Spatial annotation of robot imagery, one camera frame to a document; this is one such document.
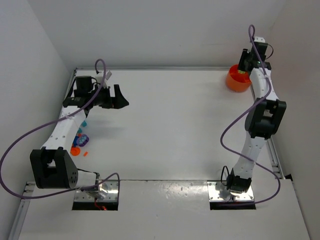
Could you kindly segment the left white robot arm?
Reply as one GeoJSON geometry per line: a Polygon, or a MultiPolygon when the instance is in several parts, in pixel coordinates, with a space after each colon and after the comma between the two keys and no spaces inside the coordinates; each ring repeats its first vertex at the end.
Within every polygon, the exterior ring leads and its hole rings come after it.
{"type": "Polygon", "coordinates": [[[75,77],[62,102],[61,120],[41,149],[34,149],[30,154],[36,186],[39,189],[74,189],[97,184],[99,174],[78,169],[70,155],[75,140],[80,147],[89,141],[86,135],[77,138],[79,128],[95,106],[121,109],[128,105],[118,84],[114,85],[114,96],[111,96],[106,79],[75,77]]]}

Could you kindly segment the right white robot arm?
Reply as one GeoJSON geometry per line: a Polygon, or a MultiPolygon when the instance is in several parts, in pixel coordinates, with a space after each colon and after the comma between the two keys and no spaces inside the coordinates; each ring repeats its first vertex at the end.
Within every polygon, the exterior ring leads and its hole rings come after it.
{"type": "Polygon", "coordinates": [[[274,135],[287,108],[279,100],[271,80],[271,65],[266,62],[267,43],[257,43],[257,51],[244,49],[238,64],[240,71],[247,72],[255,94],[255,107],[247,114],[244,128],[246,138],[239,159],[226,179],[231,192],[245,193],[251,186],[253,169],[262,147],[274,135]]]}

